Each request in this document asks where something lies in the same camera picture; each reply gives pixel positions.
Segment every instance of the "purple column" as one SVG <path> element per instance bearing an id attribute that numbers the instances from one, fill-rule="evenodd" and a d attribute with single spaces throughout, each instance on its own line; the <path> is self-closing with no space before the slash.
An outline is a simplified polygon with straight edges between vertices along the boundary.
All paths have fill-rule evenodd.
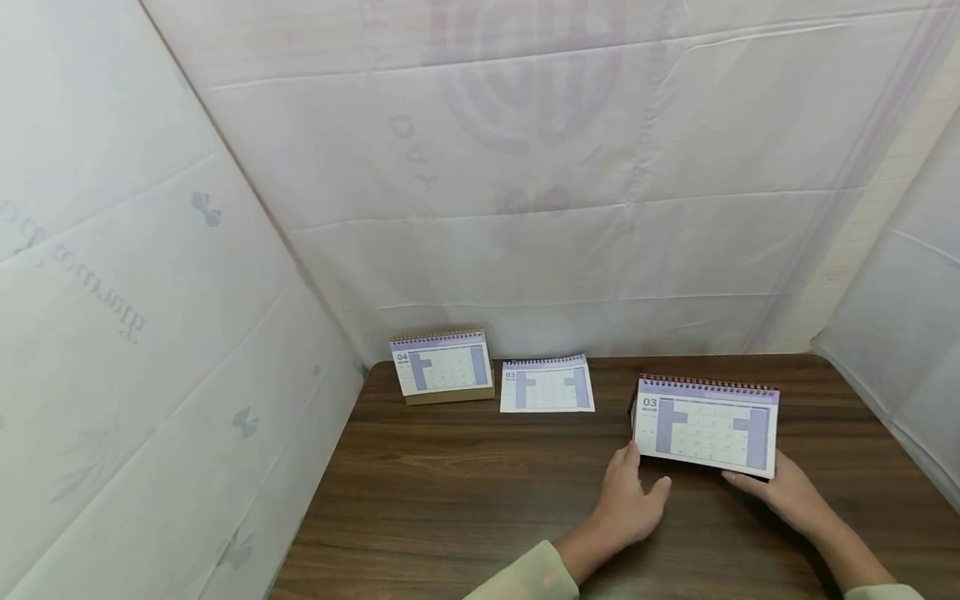
<path id="1" fill-rule="evenodd" d="M 516 408 L 527 407 L 527 388 L 537 385 L 536 379 L 527 379 L 527 373 L 521 371 L 516 374 Z"/>
<path id="2" fill-rule="evenodd" d="M 770 414 L 765 408 L 750 409 L 749 419 L 734 419 L 733 429 L 747 432 L 747 467 L 767 466 L 767 421 Z"/>
<path id="3" fill-rule="evenodd" d="M 430 362 L 429 358 L 420 358 L 419 352 L 410 352 L 410 368 L 414 372 L 414 385 L 417 386 L 418 392 L 427 390 L 426 375 L 423 374 L 423 369 L 432 366 L 433 363 Z"/>
<path id="4" fill-rule="evenodd" d="M 673 410 L 673 400 L 660 400 L 657 412 L 657 452 L 670 452 L 673 443 L 673 424 L 686 423 L 687 414 Z"/>
<path id="5" fill-rule="evenodd" d="M 573 386 L 577 394 L 577 408 L 590 407 L 590 397 L 587 394 L 587 376 L 584 374 L 582 367 L 580 369 L 574 369 L 573 376 L 569 379 L 564 379 L 564 384 Z"/>
<path id="6" fill-rule="evenodd" d="M 477 385 L 487 385 L 487 361 L 483 359 L 483 348 L 470 347 L 470 359 L 473 361 L 473 377 Z"/>

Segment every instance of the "cardboard base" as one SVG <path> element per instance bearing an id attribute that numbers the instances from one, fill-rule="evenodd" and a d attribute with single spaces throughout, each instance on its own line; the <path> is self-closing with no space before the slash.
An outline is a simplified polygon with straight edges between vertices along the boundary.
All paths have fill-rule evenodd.
<path id="1" fill-rule="evenodd" d="M 490 386 L 489 388 L 474 388 L 471 390 L 416 394 L 404 396 L 403 399 L 406 400 L 407 406 L 420 406 L 421 404 L 442 404 L 444 402 L 465 402 L 467 400 L 490 400 L 495 397 L 495 390 L 493 386 Z"/>

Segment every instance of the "wooden table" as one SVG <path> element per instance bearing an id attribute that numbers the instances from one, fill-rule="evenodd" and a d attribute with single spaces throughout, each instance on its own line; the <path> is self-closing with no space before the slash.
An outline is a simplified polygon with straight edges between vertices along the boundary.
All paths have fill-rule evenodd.
<path id="1" fill-rule="evenodd" d="M 590 512 L 629 438 L 638 372 L 779 387 L 780 448 L 896 577 L 927 600 L 960 598 L 960 516 L 810 355 L 590 360 L 597 412 L 550 415 L 501 415 L 492 400 L 408 408 L 393 365 L 381 363 L 271 598 L 462 598 Z M 585 598 L 839 595 L 811 549 L 715 469 L 643 460 L 644 482 L 664 474 L 674 486 L 660 528 L 589 580 Z"/>

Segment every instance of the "forearm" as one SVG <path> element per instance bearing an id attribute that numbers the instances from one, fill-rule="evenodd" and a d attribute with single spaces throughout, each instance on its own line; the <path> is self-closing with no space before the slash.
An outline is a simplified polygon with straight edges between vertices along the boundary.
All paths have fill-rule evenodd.
<path id="1" fill-rule="evenodd" d="M 810 541 L 824 557 L 844 593 L 862 586 L 897 582 L 867 544 L 839 516 L 833 516 L 813 532 Z"/>
<path id="2" fill-rule="evenodd" d="M 625 543 L 617 540 L 617 532 L 598 518 L 591 517 L 553 542 L 567 572 L 580 586 L 593 571 L 622 550 Z"/>

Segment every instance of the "right hand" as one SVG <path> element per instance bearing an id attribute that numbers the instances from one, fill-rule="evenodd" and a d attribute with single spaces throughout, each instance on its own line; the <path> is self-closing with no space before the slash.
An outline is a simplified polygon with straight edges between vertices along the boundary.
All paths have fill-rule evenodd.
<path id="1" fill-rule="evenodd" d="M 808 539 L 829 531 L 839 517 L 813 487 L 806 473 L 777 450 L 777 468 L 770 483 L 750 475 L 723 471 L 735 488 L 763 500 L 774 513 Z"/>

